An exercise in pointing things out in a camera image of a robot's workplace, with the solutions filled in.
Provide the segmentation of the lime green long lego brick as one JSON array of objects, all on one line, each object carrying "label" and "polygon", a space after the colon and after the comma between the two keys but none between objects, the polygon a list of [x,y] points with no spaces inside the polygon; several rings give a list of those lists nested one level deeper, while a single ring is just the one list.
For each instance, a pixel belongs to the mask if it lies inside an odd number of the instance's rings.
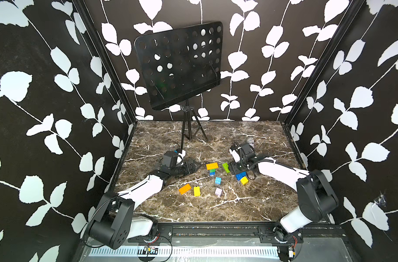
[{"label": "lime green long lego brick", "polygon": [[229,174],[229,173],[230,173],[230,170],[229,170],[229,165],[228,165],[228,163],[223,163],[222,166],[223,166],[225,172],[226,172],[227,174]]}]

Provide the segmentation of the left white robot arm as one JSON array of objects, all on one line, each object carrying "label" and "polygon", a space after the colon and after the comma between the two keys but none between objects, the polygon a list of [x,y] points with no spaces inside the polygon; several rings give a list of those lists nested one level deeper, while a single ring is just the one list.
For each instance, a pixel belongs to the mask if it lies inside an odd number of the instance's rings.
[{"label": "left white robot arm", "polygon": [[154,194],[162,191],[175,179],[194,174],[201,163],[183,159],[177,151],[167,151],[156,169],[144,180],[119,193],[105,193],[96,207],[84,231],[83,243],[90,247],[88,238],[113,250],[120,248],[127,239],[153,236],[156,240],[156,222],[148,216],[135,216],[135,209]]}]

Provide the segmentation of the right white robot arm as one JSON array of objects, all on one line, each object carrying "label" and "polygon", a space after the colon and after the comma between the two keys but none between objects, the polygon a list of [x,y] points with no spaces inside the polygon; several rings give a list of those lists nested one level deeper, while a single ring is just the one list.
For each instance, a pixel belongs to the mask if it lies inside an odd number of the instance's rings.
[{"label": "right white robot arm", "polygon": [[327,221],[330,213],[339,206],[339,200],[325,174],[320,170],[303,170],[287,166],[272,157],[258,155],[253,143],[234,142],[229,152],[234,161],[228,170],[238,175],[251,171],[254,175],[269,176],[291,187],[297,193],[298,206],[275,223],[271,234],[285,241],[298,229],[310,223]]}]

